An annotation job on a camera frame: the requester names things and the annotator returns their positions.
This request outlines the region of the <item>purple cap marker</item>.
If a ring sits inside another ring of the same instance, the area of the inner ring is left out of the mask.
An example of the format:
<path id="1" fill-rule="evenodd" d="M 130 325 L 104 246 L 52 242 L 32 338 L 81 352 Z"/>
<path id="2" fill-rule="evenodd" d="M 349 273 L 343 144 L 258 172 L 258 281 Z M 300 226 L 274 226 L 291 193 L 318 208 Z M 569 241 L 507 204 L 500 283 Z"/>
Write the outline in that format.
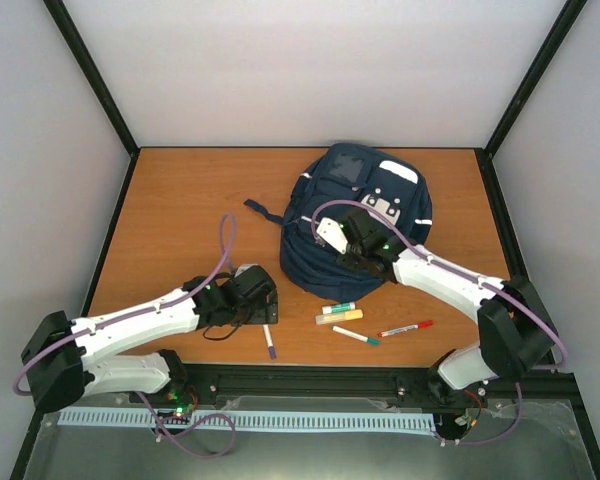
<path id="1" fill-rule="evenodd" d="M 267 344 L 269 357 L 271 360 L 275 360 L 277 358 L 277 354 L 276 354 L 276 349 L 274 346 L 273 337 L 272 337 L 269 325 L 267 325 L 267 324 L 263 325 L 263 332 L 264 332 L 265 341 Z"/>

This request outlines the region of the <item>navy blue backpack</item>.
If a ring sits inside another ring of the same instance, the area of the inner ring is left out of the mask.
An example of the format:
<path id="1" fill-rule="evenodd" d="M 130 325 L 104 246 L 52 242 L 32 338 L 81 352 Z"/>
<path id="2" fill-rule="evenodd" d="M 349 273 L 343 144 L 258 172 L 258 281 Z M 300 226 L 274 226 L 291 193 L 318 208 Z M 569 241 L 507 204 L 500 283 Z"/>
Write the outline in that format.
<path id="1" fill-rule="evenodd" d="M 403 250 L 399 230 L 425 243 L 433 219 L 424 176 L 411 164 L 369 146 L 337 143 L 301 173 L 282 215 L 248 199 L 246 206 L 281 228 L 281 270 L 326 300 L 355 302 L 390 276 L 380 251 Z"/>

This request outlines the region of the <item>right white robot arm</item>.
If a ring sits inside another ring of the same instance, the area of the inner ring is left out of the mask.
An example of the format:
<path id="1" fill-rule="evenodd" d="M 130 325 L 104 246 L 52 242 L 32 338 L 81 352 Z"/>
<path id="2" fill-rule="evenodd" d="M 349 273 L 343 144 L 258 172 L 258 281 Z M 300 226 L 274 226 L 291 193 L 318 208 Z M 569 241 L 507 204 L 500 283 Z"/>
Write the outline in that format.
<path id="1" fill-rule="evenodd" d="M 317 233 L 344 266 L 423 291 L 477 325 L 477 342 L 448 352 L 429 370 L 426 388 L 441 405 L 484 381 L 521 380 L 559 343 L 538 292 L 524 276 L 505 281 L 460 267 L 362 208 L 338 220 L 322 218 Z"/>

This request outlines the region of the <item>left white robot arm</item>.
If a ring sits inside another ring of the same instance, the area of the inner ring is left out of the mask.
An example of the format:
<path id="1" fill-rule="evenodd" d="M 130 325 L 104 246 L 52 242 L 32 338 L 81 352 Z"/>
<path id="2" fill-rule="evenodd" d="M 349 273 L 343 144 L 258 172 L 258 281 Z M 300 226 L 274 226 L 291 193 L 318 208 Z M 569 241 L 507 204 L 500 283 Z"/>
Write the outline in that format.
<path id="1" fill-rule="evenodd" d="M 195 277 L 157 299 L 118 312 L 74 320 L 64 311 L 53 312 L 40 322 L 21 360 L 41 413 L 100 393 L 156 393 L 173 403 L 188 390 L 177 354 L 164 350 L 134 356 L 130 349 L 171 335 L 277 321 L 273 278 L 258 264 L 244 264 L 234 273 Z"/>

